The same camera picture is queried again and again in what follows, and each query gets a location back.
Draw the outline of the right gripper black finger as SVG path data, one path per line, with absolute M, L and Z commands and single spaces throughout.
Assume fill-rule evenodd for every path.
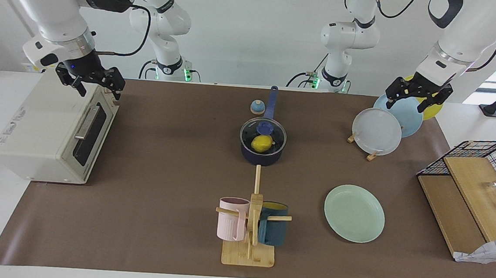
M 111 91 L 115 100 L 120 100 L 121 93 L 125 87 L 125 80 L 117 67 L 111 67 L 104 71 L 103 87 Z
M 72 77 L 67 68 L 64 66 L 56 66 L 55 72 L 63 85 L 69 85 L 75 89 L 81 97 L 85 97 L 86 88 L 83 85 L 81 76 Z

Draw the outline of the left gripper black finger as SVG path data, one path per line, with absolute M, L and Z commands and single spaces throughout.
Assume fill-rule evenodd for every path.
M 442 105 L 452 93 L 453 87 L 451 86 L 451 84 L 446 84 L 445 87 L 442 88 L 439 92 L 433 94 L 431 94 L 430 92 L 426 92 L 421 94 L 421 98 L 423 98 L 423 100 L 416 108 L 418 113 L 423 113 L 427 108 L 430 108 L 434 105 Z
M 386 108 L 389 110 L 398 100 L 409 98 L 410 92 L 409 88 L 411 86 L 411 81 L 405 78 L 396 78 L 386 89 Z

